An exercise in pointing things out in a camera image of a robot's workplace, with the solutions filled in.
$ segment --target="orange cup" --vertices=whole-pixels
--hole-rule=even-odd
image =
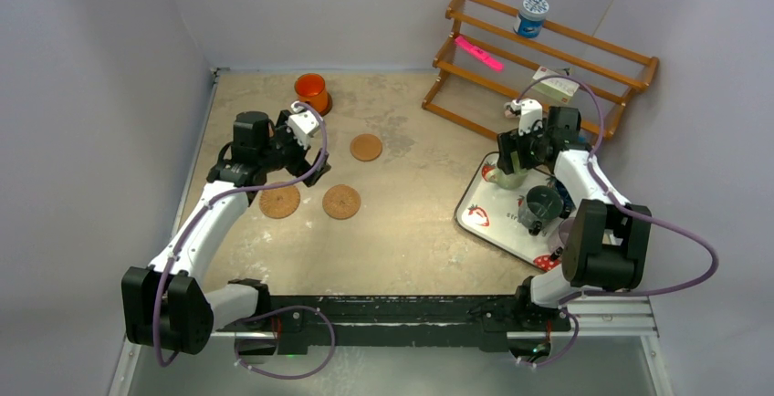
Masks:
[[[304,74],[296,80],[298,100],[306,102],[320,115],[325,116],[332,107],[332,99],[325,90],[325,79],[318,74]]]

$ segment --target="small cardboard box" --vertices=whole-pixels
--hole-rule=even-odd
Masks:
[[[532,76],[533,80],[541,79],[547,75],[557,75],[553,70],[541,66]],[[538,93],[551,99],[555,99],[561,104],[569,104],[572,96],[578,90],[578,83],[562,78],[550,78],[536,84],[533,88]]]

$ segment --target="blue jar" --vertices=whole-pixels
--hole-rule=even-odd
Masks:
[[[521,9],[518,10],[518,19],[513,24],[516,34],[534,38],[543,29],[543,22],[549,13],[549,3],[546,0],[524,0]]]

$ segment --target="wooden table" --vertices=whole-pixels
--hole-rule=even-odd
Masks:
[[[261,110],[275,119],[295,99],[299,74],[221,76],[185,217],[218,151],[231,140],[235,115]],[[420,109],[435,74],[324,77],[334,102],[325,118],[332,170],[314,187],[298,187],[301,205],[288,218],[266,218],[254,203],[214,257],[206,291],[252,277],[264,279],[276,294],[501,294],[538,273],[462,231],[452,219],[476,167],[497,146]],[[470,105],[465,87],[472,96],[480,93],[470,84],[447,99]],[[384,151],[374,162],[359,162],[350,154],[350,141],[361,133],[382,139]],[[319,139],[315,142],[310,160],[319,147]],[[290,178],[286,172],[269,174],[270,182]],[[339,221],[329,218],[321,203],[331,186],[342,183],[360,192],[362,206],[351,219]]]

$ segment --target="wooden shelf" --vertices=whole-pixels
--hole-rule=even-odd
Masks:
[[[634,63],[643,65],[643,71],[639,76],[639,78],[631,78],[620,72],[616,72],[615,70],[605,68],[603,66],[599,66],[598,64],[590,62],[589,60],[585,60],[581,57],[576,57],[576,56],[573,56],[572,54],[568,54],[564,51],[556,49],[555,47],[551,47],[549,45],[539,43],[535,40],[518,36],[511,30],[501,28],[499,26],[489,24],[488,22],[477,19],[475,17],[466,15],[463,13],[465,2],[473,2],[476,4],[480,4],[480,5],[492,8],[494,10],[497,10],[500,13],[504,13],[509,16],[514,16],[514,17],[518,16],[518,10],[516,8],[510,5],[499,3],[498,1],[495,1],[495,0],[452,0],[449,3],[449,6],[446,8],[446,13],[445,13],[445,16],[447,19],[453,20],[452,32],[449,34],[449,37],[446,39],[446,41],[441,45],[441,48],[438,50],[438,53],[435,55],[435,58],[433,59],[433,67],[439,68],[440,74],[435,84],[430,88],[430,91],[424,97],[424,100],[422,101],[422,107],[423,109],[427,109],[441,117],[444,117],[470,130],[473,130],[484,136],[487,136],[488,138],[495,139],[497,137],[497,134],[486,127],[482,127],[481,125],[478,125],[471,120],[468,120],[447,109],[444,109],[438,106],[437,104],[433,104],[433,99],[435,98],[435,95],[438,93],[438,91],[441,89],[441,87],[444,85],[444,83],[446,82],[446,80],[449,78],[450,75],[455,75],[457,77],[472,81],[487,89],[490,89],[497,93],[505,95],[509,99],[517,98],[520,93],[519,91],[513,88],[510,88],[492,79],[486,78],[482,75],[473,73],[467,69],[460,68],[459,66],[455,65],[454,58],[455,58],[455,52],[456,52],[456,44],[454,42],[454,39],[457,36],[464,36],[467,41],[469,41],[473,45],[476,45],[477,47],[480,47],[481,49],[484,49],[486,52],[489,52],[490,54],[493,54],[497,57],[504,58],[505,60],[511,61],[513,63],[519,64],[520,66],[523,66],[533,71],[537,70],[540,64],[532,60],[529,60],[527,58],[524,58],[522,56],[518,56],[516,54],[507,52],[504,49],[488,44],[487,42],[484,42],[480,39],[473,38],[466,34],[462,34],[461,33],[462,24],[467,24],[470,26],[475,26],[477,28],[483,29],[496,36],[500,36],[512,42],[519,43],[520,45],[523,45],[525,47],[532,48],[543,54],[546,54],[551,57],[570,63],[574,67],[586,69],[597,75],[611,79],[617,83],[620,83],[626,86],[627,89],[622,95],[616,95],[615,93],[612,93],[606,89],[596,87],[592,84],[589,85],[591,90],[594,92],[594,94],[597,95],[599,98],[606,99],[612,102],[613,104],[615,104],[614,106],[612,106],[612,109],[608,112],[608,114],[604,118],[605,132],[603,133],[603,135],[605,138],[610,138],[613,135],[613,133],[615,133],[616,130],[618,129],[619,123],[621,122],[621,118],[623,115],[623,110],[625,109],[626,104],[628,104],[629,101],[631,101],[631,99],[636,94],[646,91],[648,87],[650,87],[651,83],[653,82],[655,72],[658,69],[657,57],[648,57],[642,54],[638,54],[632,50],[626,49],[624,47],[619,47],[610,42],[600,40],[599,38],[594,36],[583,34],[580,31],[557,24],[556,22],[551,22],[547,20],[543,24],[543,29],[544,29],[543,32],[546,32],[545,30],[548,30],[550,32],[554,32],[554,33],[563,35],[565,37],[569,37],[574,40],[580,41],[581,43],[584,43],[586,45],[596,47],[602,51],[614,54],[617,57],[625,58]],[[544,104],[543,107],[545,110],[548,110],[548,105]],[[584,130],[587,130],[593,133],[594,135],[600,135],[599,126],[590,121],[584,120],[581,123],[581,127]]]

